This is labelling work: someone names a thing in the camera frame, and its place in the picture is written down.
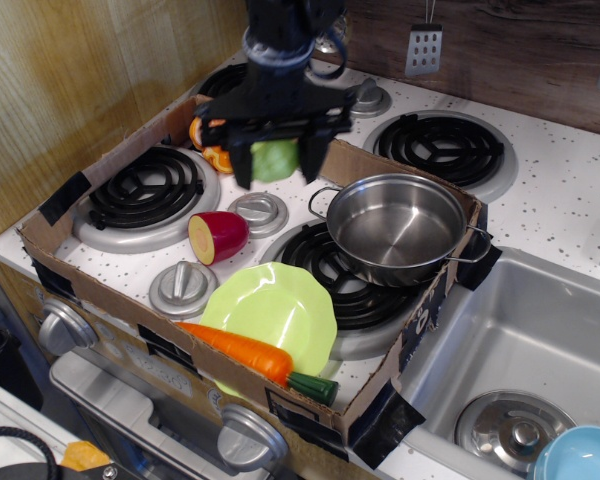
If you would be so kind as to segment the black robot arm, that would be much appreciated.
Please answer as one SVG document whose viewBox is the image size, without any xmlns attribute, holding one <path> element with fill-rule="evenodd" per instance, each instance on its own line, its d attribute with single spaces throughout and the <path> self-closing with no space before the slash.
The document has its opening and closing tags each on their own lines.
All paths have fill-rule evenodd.
<svg viewBox="0 0 600 480">
<path fill-rule="evenodd" d="M 330 142 L 352 127 L 355 95 L 307 79 L 316 39 L 335 36 L 341 1 L 250 1 L 242 48 L 246 76 L 231 91 L 199 106 L 203 146 L 227 151 L 237 184 L 250 188 L 251 147 L 294 140 L 307 182 L 316 179 Z"/>
</svg>

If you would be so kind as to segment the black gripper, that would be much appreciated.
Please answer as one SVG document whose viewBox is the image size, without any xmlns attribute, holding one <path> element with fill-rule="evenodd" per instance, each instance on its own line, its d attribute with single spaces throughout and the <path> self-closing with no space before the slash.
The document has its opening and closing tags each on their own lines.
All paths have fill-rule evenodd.
<svg viewBox="0 0 600 480">
<path fill-rule="evenodd" d="M 351 129 L 353 93 L 314 83 L 303 66 L 270 69 L 248 61 L 242 70 L 240 83 L 196 109 L 196 141 L 228 150 L 237 185 L 250 190 L 250 145 L 299 139 L 301 171 L 306 183 L 312 183 L 331 139 Z"/>
</svg>

